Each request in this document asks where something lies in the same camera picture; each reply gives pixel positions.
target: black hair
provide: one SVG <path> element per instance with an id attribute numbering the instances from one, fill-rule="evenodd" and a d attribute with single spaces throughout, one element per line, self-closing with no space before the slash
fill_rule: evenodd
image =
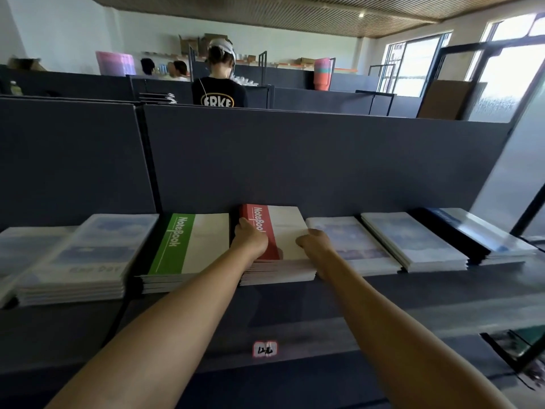
<path id="1" fill-rule="evenodd" d="M 230 53 L 223 53 L 221 48 L 213 46 L 208 49 L 208 63 L 225 63 L 233 66 L 233 64 L 235 63 L 235 57 L 233 57 L 233 55 Z"/>
<path id="2" fill-rule="evenodd" d="M 181 60 L 174 61 L 174 67 L 176 68 L 176 70 L 180 72 L 182 76 L 187 75 L 187 64 L 185 63 L 185 61 L 181 61 Z"/>
<path id="3" fill-rule="evenodd" d="M 144 74 L 151 76 L 153 69 L 155 68 L 155 63 L 153 60 L 151 60 L 149 57 L 144 57 L 142 60 L 140 60 L 140 64 L 142 64 L 142 71 Z"/>

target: left arm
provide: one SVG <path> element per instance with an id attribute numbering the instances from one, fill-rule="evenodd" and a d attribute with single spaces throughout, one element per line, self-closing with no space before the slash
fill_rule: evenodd
<path id="1" fill-rule="evenodd" d="M 125 327 L 47 409 L 173 408 L 201 361 L 242 273 L 267 249 L 245 219 L 231 248 Z"/>

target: right hand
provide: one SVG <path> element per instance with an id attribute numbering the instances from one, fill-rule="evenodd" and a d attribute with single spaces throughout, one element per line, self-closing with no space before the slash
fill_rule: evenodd
<path id="1" fill-rule="evenodd" d="M 301 235 L 295 242 L 305 251 L 305 254 L 318 270 L 318 275 L 324 279 L 322 268 L 324 257 L 330 253 L 336 254 L 328 235 L 319 229 L 309 228 L 309 233 Z"/>

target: slatted ceiling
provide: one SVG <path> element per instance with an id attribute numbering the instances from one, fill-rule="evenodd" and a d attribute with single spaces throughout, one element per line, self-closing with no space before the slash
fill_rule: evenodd
<path id="1" fill-rule="evenodd" d="M 417 20 L 324 9 L 289 0 L 95 0 L 119 10 L 266 26 L 351 37 L 384 37 L 424 25 Z M 428 17 L 436 20 L 512 0 L 309 0 L 364 9 Z"/>

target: plastic bucket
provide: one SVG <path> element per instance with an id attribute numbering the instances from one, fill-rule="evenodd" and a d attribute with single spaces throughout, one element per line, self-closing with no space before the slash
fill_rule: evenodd
<path id="1" fill-rule="evenodd" d="M 314 62 L 314 89 L 329 90 L 333 61 L 326 57 Z"/>
<path id="2" fill-rule="evenodd" d="M 100 74 L 105 76 L 136 75 L 135 61 L 130 54 L 96 52 Z"/>

